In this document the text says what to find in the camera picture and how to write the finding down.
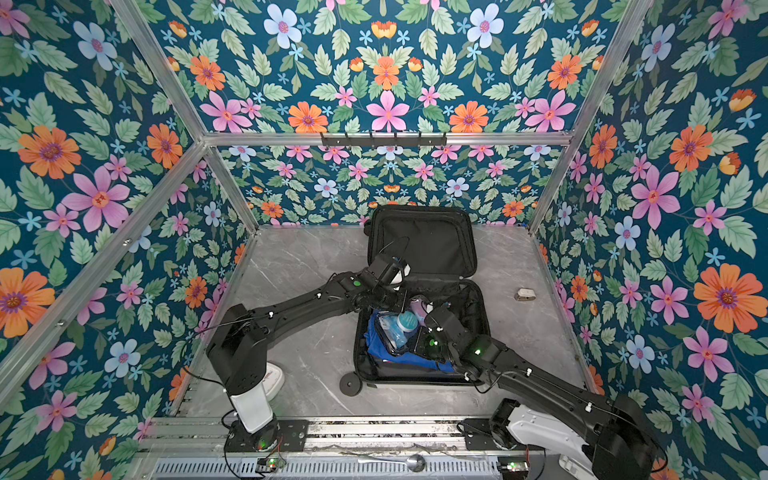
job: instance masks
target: open suitcase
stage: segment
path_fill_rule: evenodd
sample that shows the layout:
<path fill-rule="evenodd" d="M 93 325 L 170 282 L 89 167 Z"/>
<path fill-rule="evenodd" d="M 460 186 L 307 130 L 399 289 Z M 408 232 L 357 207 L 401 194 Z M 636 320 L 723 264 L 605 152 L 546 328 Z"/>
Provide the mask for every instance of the open suitcase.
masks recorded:
<path fill-rule="evenodd" d="M 473 332 L 490 335 L 480 287 L 469 279 L 477 270 L 477 253 L 469 215 L 460 209 L 385 205 L 365 225 L 368 262 L 390 242 L 408 237 L 405 259 L 411 267 L 409 297 L 425 295 L 433 303 L 460 299 L 460 320 Z M 369 353 L 366 333 L 372 310 L 360 311 L 354 347 L 355 374 L 376 384 L 471 386 L 463 376 L 421 366 L 385 362 Z"/>

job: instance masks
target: blue cloth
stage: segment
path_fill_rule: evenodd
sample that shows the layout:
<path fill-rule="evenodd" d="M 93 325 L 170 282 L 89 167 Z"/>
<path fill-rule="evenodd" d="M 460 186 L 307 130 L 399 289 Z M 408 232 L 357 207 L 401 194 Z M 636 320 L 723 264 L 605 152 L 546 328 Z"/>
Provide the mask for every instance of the blue cloth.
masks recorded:
<path fill-rule="evenodd" d="M 373 310 L 373 314 L 368 320 L 368 331 L 365 334 L 366 343 L 368 344 L 368 353 L 376 358 L 386 360 L 387 362 L 422 366 L 427 369 L 435 369 L 437 366 L 441 372 L 453 373 L 453 366 L 450 363 L 438 363 L 434 360 L 427 360 L 410 352 L 403 353 L 401 356 L 390 355 L 373 326 L 373 322 L 376 321 L 376 316 L 378 314 L 378 310 Z"/>

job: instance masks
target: suitcase lid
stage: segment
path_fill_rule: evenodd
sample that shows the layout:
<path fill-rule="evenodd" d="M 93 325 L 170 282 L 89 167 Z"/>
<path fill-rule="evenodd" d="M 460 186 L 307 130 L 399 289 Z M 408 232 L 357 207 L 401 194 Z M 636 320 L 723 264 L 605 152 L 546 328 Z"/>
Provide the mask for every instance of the suitcase lid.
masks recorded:
<path fill-rule="evenodd" d="M 472 221 L 462 209 L 382 205 L 366 221 L 365 232 L 369 264 L 382 248 L 408 237 L 404 257 L 411 275 L 467 277 L 477 270 Z"/>

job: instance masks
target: gray marble floor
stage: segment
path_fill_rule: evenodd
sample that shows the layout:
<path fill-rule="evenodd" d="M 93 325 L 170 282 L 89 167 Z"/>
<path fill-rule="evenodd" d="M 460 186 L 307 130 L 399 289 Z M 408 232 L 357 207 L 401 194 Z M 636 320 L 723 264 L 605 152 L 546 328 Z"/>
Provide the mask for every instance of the gray marble floor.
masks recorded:
<path fill-rule="evenodd" d="M 583 386 L 566 326 L 548 294 L 536 247 L 521 227 L 476 227 L 478 270 L 492 335 L 534 364 Z M 361 228 L 309 227 L 261 230 L 256 252 L 239 285 L 235 303 L 248 308 L 287 300 L 321 286 L 333 272 L 366 265 L 366 237 Z M 518 302 L 520 287 L 538 298 Z M 272 401 L 277 415 L 489 415 L 501 399 L 514 397 L 494 388 L 479 395 L 473 388 L 364 387 L 344 396 L 339 380 L 353 371 L 356 314 L 317 323 L 284 339 L 269 360 L 286 373 L 285 385 Z M 215 376 L 206 364 L 205 376 Z M 230 408 L 221 388 L 210 383 L 190 388 L 181 415 L 218 416 Z"/>

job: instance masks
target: ventilation grille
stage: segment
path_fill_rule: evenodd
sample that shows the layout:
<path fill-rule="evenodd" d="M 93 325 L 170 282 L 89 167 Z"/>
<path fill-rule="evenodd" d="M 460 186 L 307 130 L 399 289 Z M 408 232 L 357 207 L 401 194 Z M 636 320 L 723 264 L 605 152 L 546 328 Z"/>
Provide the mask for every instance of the ventilation grille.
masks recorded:
<path fill-rule="evenodd" d="M 427 457 L 423 472 L 411 473 L 395 463 L 358 463 L 350 458 L 289 458 L 288 464 L 270 478 L 353 478 L 359 476 L 401 478 L 430 475 L 440 478 L 499 478 L 495 458 L 473 462 L 444 456 Z M 257 458 L 229 458 L 230 467 L 243 478 L 259 478 Z M 223 458 L 163 458 L 153 478 L 231 478 Z"/>

